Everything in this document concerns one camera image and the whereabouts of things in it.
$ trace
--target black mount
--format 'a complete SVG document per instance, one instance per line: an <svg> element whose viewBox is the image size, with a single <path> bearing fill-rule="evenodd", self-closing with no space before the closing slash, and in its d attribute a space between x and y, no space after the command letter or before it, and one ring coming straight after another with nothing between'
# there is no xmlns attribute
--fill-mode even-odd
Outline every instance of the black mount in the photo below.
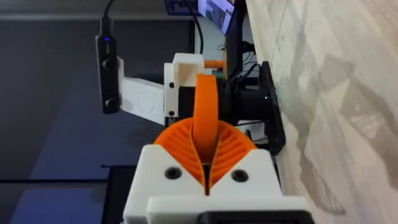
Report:
<svg viewBox="0 0 398 224"><path fill-rule="evenodd" d="M257 144L276 156L285 146L285 131L280 116L279 104L268 62L263 62L258 78L246 78L237 86L217 78L219 119L231 125L240 120L263 121L267 144ZM181 87L178 99L178 118L166 118L166 124L193 116L194 87Z"/></svg>

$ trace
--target black metal bar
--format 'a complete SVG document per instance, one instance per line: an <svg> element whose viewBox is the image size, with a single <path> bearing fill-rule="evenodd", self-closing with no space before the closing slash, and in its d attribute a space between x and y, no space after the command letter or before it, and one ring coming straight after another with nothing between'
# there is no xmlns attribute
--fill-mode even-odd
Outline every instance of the black metal bar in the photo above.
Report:
<svg viewBox="0 0 398 224"><path fill-rule="evenodd" d="M98 184L107 179L3 179L0 184Z"/></svg>
<svg viewBox="0 0 398 224"><path fill-rule="evenodd" d="M195 53L195 21L191 20L188 27L188 53Z"/></svg>
<svg viewBox="0 0 398 224"><path fill-rule="evenodd" d="M101 224L120 224L136 166L110 166Z"/></svg>

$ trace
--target wooden wall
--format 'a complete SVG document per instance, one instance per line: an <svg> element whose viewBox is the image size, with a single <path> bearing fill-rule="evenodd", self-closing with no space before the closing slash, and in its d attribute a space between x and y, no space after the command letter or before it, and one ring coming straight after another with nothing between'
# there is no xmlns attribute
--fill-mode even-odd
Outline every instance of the wooden wall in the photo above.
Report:
<svg viewBox="0 0 398 224"><path fill-rule="evenodd" d="M285 194L317 223L398 222L398 1L247 0L271 61Z"/></svg>

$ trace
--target computer monitor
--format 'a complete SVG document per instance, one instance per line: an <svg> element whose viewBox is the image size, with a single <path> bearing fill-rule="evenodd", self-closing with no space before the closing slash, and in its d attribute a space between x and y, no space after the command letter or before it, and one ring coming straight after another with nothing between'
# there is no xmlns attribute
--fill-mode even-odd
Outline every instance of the computer monitor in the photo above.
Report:
<svg viewBox="0 0 398 224"><path fill-rule="evenodd" d="M234 6L228 0L198 0L198 12L225 35L231 22Z"/></svg>

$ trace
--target dark gray background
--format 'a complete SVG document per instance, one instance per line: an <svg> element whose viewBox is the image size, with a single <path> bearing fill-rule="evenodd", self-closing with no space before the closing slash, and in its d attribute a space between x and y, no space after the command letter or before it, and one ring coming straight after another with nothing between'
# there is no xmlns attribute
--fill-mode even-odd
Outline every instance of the dark gray background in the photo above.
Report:
<svg viewBox="0 0 398 224"><path fill-rule="evenodd" d="M101 114L97 28L96 21L0 22L0 179L106 178L101 164L135 164L163 130L125 112ZM188 31L188 21L115 22L126 75L161 79L164 63L189 51ZM1 188L0 223L7 223L24 187Z"/></svg>

